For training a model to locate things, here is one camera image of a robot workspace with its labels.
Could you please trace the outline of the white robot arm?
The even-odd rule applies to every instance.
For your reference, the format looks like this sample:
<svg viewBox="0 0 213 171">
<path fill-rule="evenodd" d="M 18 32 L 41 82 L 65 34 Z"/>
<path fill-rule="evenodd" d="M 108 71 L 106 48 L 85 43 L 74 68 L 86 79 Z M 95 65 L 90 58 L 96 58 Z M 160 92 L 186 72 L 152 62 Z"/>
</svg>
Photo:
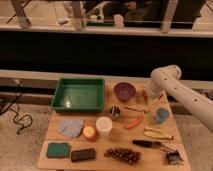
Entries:
<svg viewBox="0 0 213 171">
<path fill-rule="evenodd" d="M 148 94 L 157 98 L 165 91 L 213 133 L 213 101 L 182 84 L 177 65 L 154 69 L 147 84 Z"/>
</svg>

